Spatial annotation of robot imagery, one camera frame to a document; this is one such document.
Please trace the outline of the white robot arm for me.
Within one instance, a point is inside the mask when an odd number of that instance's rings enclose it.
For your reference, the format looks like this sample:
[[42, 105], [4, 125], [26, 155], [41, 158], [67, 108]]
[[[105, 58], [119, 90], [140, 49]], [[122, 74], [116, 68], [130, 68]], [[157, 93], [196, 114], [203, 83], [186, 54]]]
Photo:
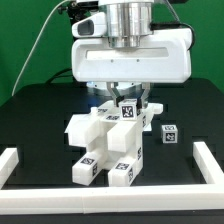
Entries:
[[104, 82], [115, 103], [117, 84], [139, 83], [144, 108], [152, 83], [182, 83], [191, 75], [194, 36], [181, 26], [155, 30], [157, 0], [98, 0], [98, 12], [72, 26], [72, 71], [79, 82]]

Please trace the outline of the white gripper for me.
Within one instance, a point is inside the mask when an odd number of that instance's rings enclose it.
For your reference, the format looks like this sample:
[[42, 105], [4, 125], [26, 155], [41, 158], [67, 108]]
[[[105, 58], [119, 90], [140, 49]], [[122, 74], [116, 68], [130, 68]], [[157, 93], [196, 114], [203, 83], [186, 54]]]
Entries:
[[72, 26], [73, 75], [79, 82], [107, 82], [114, 105], [123, 100], [117, 82], [142, 83], [140, 108], [146, 109], [151, 84], [182, 83], [191, 75], [189, 28], [155, 30], [147, 35], [110, 37], [106, 14], [99, 12]]

